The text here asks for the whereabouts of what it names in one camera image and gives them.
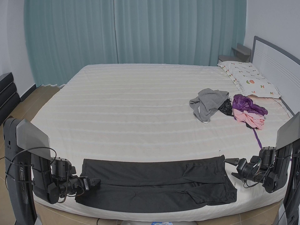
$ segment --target curtain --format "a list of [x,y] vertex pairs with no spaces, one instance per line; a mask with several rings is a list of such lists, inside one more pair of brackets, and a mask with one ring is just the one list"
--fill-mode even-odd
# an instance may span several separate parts
[[88,64],[118,63],[114,0],[25,0],[24,26],[37,86],[65,84]]
[[118,61],[217,65],[245,23],[246,0],[115,0]]
[[25,0],[36,85],[100,63],[217,65],[243,43],[246,0]]

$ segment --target gray cloth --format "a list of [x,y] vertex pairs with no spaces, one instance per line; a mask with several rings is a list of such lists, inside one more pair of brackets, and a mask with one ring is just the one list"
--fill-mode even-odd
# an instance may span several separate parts
[[198,96],[190,100],[194,115],[201,122],[209,122],[222,103],[229,97],[229,92],[206,88],[198,92]]

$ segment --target gray headboard frame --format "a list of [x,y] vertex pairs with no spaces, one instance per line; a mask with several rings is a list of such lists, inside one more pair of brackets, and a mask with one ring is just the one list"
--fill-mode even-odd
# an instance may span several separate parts
[[[264,40],[264,39],[262,39],[258,36],[254,36],[250,62],[253,62],[253,56],[254,56],[256,41],[260,41],[260,42],[266,44],[267,46],[272,47],[273,49],[275,49],[275,50],[279,51],[280,53],[282,53],[283,55],[287,56],[288,58],[290,58],[291,60],[293,60],[294,62],[296,62],[300,66],[300,59],[296,58],[294,55],[290,54],[286,50],[283,50],[282,48],[276,46],[275,44],[270,43],[270,42],[268,42],[268,41],[266,41],[266,40]],[[289,108],[289,106],[284,102],[284,100],[281,99],[281,101],[287,107],[287,109],[291,112],[291,114],[295,115],[294,112]]]

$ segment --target purple garment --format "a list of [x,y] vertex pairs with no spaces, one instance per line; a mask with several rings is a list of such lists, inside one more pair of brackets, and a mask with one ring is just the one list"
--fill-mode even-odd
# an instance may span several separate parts
[[245,97],[242,94],[237,94],[233,97],[232,108],[241,112],[247,111],[249,113],[256,113],[262,116],[268,114],[267,109],[254,104],[252,99]]

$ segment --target pile of clothes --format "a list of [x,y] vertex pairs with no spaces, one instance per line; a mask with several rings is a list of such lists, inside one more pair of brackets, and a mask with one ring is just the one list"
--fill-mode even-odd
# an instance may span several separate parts
[[204,123],[208,123],[217,110],[228,116],[234,116],[238,122],[245,122],[247,127],[261,130],[268,111],[253,103],[253,100],[241,94],[233,97],[231,105],[229,92],[206,88],[198,96],[190,100],[194,115]]

